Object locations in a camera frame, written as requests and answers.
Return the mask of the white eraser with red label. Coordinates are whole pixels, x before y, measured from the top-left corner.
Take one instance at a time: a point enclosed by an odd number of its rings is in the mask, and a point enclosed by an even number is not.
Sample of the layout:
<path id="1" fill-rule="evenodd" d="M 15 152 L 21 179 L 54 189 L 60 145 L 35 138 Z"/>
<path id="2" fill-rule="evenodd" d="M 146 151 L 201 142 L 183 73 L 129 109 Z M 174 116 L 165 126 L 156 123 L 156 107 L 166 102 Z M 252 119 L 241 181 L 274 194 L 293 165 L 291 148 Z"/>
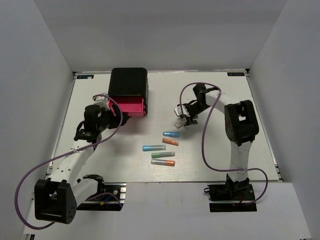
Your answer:
<path id="1" fill-rule="evenodd" d="M 180 118 L 174 123 L 174 126 L 176 129 L 180 129 L 180 128 L 184 127 L 186 123 L 187 123 L 186 118 Z"/>

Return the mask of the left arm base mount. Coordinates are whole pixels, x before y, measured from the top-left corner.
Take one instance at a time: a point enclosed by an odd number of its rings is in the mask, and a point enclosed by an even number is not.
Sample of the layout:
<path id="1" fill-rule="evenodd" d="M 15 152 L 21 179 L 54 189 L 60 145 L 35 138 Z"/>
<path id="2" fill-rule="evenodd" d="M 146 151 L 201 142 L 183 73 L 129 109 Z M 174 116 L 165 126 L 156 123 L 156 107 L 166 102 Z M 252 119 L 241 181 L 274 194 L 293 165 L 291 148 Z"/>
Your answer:
<path id="1" fill-rule="evenodd" d="M 78 211 L 119 212 L 122 210 L 119 202 L 124 206 L 127 184 L 105 183 L 102 188 L 104 195 L 87 200 L 77 207 Z"/>

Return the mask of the pink top drawer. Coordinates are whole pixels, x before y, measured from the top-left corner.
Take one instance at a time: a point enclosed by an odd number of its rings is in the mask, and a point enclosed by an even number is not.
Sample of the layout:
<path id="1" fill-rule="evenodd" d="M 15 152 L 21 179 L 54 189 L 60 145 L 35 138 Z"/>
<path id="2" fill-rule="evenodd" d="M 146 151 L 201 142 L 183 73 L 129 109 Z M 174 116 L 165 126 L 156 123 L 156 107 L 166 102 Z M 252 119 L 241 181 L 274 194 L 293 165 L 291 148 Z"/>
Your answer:
<path id="1" fill-rule="evenodd" d="M 129 117 L 142 117 L 147 114 L 145 99 L 142 96 L 112 96 L 111 98 Z"/>

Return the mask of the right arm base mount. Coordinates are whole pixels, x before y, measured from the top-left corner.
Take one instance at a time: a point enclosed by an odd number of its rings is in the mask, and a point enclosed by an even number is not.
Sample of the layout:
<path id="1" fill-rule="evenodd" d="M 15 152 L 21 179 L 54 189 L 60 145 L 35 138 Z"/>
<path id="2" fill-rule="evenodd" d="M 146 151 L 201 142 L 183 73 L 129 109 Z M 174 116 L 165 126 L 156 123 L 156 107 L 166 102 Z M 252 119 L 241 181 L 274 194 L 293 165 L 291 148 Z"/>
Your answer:
<path id="1" fill-rule="evenodd" d="M 256 212 L 256 203 L 253 186 L 248 185 L 247 189 L 230 194 L 225 184 L 210 184 L 203 192 L 209 198 L 209 210 L 211 213 L 240 213 Z"/>

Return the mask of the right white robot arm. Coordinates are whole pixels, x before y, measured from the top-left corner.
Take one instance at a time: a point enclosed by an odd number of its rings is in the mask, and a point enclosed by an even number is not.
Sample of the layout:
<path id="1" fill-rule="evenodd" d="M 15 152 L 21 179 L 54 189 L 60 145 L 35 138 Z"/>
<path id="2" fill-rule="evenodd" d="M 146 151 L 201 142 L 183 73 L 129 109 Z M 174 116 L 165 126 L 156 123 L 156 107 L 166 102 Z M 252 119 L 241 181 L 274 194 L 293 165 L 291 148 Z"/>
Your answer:
<path id="1" fill-rule="evenodd" d="M 222 90 L 211 83 L 193 82 L 193 93 L 196 97 L 188 103 L 180 102 L 176 109 L 179 125 L 183 127 L 196 125 L 199 114 L 205 110 L 211 113 L 217 109 L 224 115 L 224 130 L 230 141 L 230 165 L 228 169 L 214 168 L 205 157 L 205 136 L 209 121 L 206 120 L 201 135 L 201 156 L 204 164 L 215 172 L 225 173 L 224 184 L 209 185 L 208 193 L 212 201 L 232 201 L 245 199 L 250 190 L 248 167 L 250 149 L 259 124 L 252 101 L 234 100 L 222 93 Z"/>

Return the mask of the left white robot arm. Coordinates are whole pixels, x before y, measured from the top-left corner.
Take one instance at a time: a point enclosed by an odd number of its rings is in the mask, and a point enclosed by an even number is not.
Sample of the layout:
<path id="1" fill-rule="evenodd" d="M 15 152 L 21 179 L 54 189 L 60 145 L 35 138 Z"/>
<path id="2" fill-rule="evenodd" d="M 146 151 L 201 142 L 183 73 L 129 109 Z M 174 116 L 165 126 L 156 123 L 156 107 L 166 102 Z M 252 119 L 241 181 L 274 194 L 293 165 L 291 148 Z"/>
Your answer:
<path id="1" fill-rule="evenodd" d="M 79 205 L 103 198 L 104 178 L 97 174 L 78 177 L 86 161 L 103 142 L 104 130 L 115 130 L 128 120 L 117 104 L 111 109 L 91 104 L 85 107 L 84 120 L 78 125 L 68 155 L 46 180 L 34 186 L 34 215 L 37 220 L 70 224 Z"/>

